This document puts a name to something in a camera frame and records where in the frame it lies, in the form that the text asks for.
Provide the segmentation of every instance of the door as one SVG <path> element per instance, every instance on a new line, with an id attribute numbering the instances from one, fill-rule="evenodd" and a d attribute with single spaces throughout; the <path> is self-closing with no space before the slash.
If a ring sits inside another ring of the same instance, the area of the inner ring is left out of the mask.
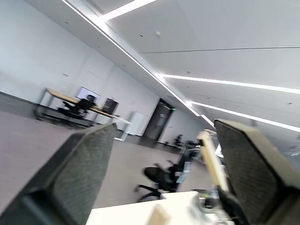
<path id="1" fill-rule="evenodd" d="M 173 107 L 164 100 L 160 99 L 143 136 L 157 141 L 162 134 L 172 112 Z"/>

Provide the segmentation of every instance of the ceiling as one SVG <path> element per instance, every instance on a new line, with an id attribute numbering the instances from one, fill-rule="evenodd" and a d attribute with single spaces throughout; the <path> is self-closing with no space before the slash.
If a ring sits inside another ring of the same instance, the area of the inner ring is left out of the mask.
<path id="1" fill-rule="evenodd" d="M 118 66 L 126 65 L 122 69 L 128 74 L 188 112 L 62 0 L 26 1 Z M 82 2 L 100 16 L 131 0 Z M 112 29 L 108 33 L 119 37 L 118 44 L 152 73 L 299 88 L 300 0 L 157 0 L 107 24 L 107 29 Z M 165 78 L 165 82 L 184 100 L 300 127 L 300 95 L 172 78 Z M 212 120 L 223 118 L 256 126 L 276 140 L 293 143 L 299 138 L 298 132 L 194 108 Z"/>

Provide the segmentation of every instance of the led light strip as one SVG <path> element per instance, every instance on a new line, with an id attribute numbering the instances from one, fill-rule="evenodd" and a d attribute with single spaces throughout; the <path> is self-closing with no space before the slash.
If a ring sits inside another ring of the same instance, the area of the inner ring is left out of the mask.
<path id="1" fill-rule="evenodd" d="M 121 46 L 119 46 L 109 35 L 104 33 L 96 24 L 86 18 L 77 8 L 75 8 L 67 0 L 61 0 L 72 10 L 74 10 L 82 19 L 88 22 L 96 30 L 98 30 L 104 37 L 106 37 L 110 42 L 112 42 L 117 48 L 119 48 L 123 53 L 125 53 L 133 62 L 135 62 L 140 68 L 142 68 L 146 73 L 148 73 L 152 78 L 154 78 L 160 85 L 162 85 L 168 92 L 170 92 L 175 98 L 177 98 L 186 108 L 188 108 L 196 116 L 200 116 L 192 107 L 190 107 L 184 100 L 177 96 L 170 88 L 168 88 L 164 83 L 162 83 L 156 76 L 154 76 L 149 70 L 147 70 L 141 63 L 139 63 L 135 58 L 133 58 L 128 52 L 126 52 Z"/>
<path id="2" fill-rule="evenodd" d="M 116 18 L 120 15 L 123 15 L 125 13 L 128 13 L 128 12 L 131 12 L 137 8 L 140 8 L 142 6 L 145 6 L 145 5 L 148 5 L 149 3 L 152 3 L 156 0 L 135 0 L 135 1 L 132 1 L 124 6 L 121 6 L 109 13 L 106 13 L 104 15 L 102 15 L 100 17 L 100 20 L 103 21 L 103 22 L 106 22 L 106 21 L 109 21 L 113 18 Z"/>
<path id="3" fill-rule="evenodd" d="M 207 118 L 207 117 L 206 117 L 204 114 L 202 114 L 201 116 L 203 117 L 203 119 L 205 119 L 205 121 L 206 121 L 206 122 L 208 122 L 208 123 L 209 123 L 209 125 L 211 125 L 213 128 L 215 127 L 215 126 L 214 126 L 214 123 L 213 123 L 213 122 L 211 122 L 211 120 L 210 120 L 210 119 L 208 119 L 208 118 Z"/>
<path id="4" fill-rule="evenodd" d="M 251 120 L 256 120 L 256 121 L 259 121 L 259 122 L 262 122 L 262 123 L 271 124 L 271 125 L 274 125 L 274 126 L 277 126 L 277 127 L 280 127 L 280 128 L 285 128 L 285 129 L 300 132 L 299 127 L 294 127 L 294 126 L 287 125 L 287 124 L 284 124 L 284 123 L 278 123 L 278 122 L 275 122 L 275 121 L 266 120 L 266 119 L 262 119 L 262 118 L 259 118 L 259 117 L 256 117 L 256 116 L 250 116 L 250 115 L 247 115 L 247 114 L 243 114 L 243 113 L 239 113 L 239 112 L 235 112 L 235 111 L 231 111 L 231 110 L 227 110 L 227 109 L 222 109 L 222 108 L 214 107 L 214 106 L 211 106 L 211 105 L 202 104 L 202 103 L 199 103 L 199 102 L 190 101 L 190 102 L 188 102 L 188 104 L 200 105 L 200 106 L 203 106 L 203 107 L 206 107 L 206 108 L 218 110 L 218 111 L 229 113 L 229 114 L 232 114 L 232 115 L 241 116 L 241 117 L 248 118 L 248 119 L 251 119 Z"/>
<path id="5" fill-rule="evenodd" d="M 220 80 L 212 80 L 212 79 L 189 77 L 189 76 L 168 75 L 168 74 L 161 74 L 161 76 L 162 77 L 167 77 L 167 78 L 188 80 L 188 81 L 199 81 L 199 82 L 207 82 L 207 83 L 220 83 L 220 84 L 228 84 L 228 85 L 234 85 L 234 86 L 240 86 L 240 87 L 258 88 L 258 89 L 265 89 L 265 90 L 275 90 L 275 91 L 300 95 L 300 90 L 299 89 L 294 89 L 294 88 L 284 88 L 284 87 L 269 86 L 269 85 L 263 85 L 263 84 L 242 83 L 242 82 L 234 82 L 234 81 L 220 81 Z"/>

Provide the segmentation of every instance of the white wall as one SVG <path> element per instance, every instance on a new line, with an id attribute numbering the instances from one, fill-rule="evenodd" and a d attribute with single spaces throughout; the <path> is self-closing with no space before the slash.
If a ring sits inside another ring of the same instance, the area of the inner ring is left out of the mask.
<path id="1" fill-rule="evenodd" d="M 137 131 L 143 134 L 159 100 L 156 94 L 22 0 L 1 0 L 0 21 L 1 92 L 37 102 L 45 87 L 75 96 L 84 86 L 101 95 L 99 105 L 106 98 L 119 102 L 115 113 L 125 119 L 133 111 L 145 115 Z M 52 107 L 60 105 L 56 99 Z M 161 140 L 178 133 L 193 139 L 195 121 L 186 113 L 178 117 L 180 113 L 173 114 Z"/>
<path id="2" fill-rule="evenodd" d="M 204 129 L 205 127 L 203 127 L 200 122 L 197 122 L 190 114 L 182 110 L 177 110 L 171 115 L 159 142 L 169 142 L 172 144 L 174 138 L 179 134 L 183 135 L 183 142 L 186 140 L 196 141 L 196 136 Z"/>

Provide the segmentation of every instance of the computer monitor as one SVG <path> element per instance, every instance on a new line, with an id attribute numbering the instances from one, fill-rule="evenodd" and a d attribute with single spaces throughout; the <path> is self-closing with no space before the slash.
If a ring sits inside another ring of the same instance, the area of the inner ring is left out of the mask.
<path id="1" fill-rule="evenodd" d="M 88 95 L 92 95 L 95 97 L 94 102 L 97 102 L 101 97 L 100 95 L 96 94 L 95 92 L 93 92 L 87 88 L 80 87 L 78 94 L 76 95 L 76 98 L 83 99 L 83 98 L 86 98 Z"/>
<path id="2" fill-rule="evenodd" d="M 105 177 L 116 124 L 72 134 L 0 216 L 0 225 L 85 225 Z"/>
<path id="3" fill-rule="evenodd" d="M 118 104 L 119 104 L 118 102 L 110 98 L 107 98 L 104 106 L 102 107 L 102 111 L 112 115 Z"/>

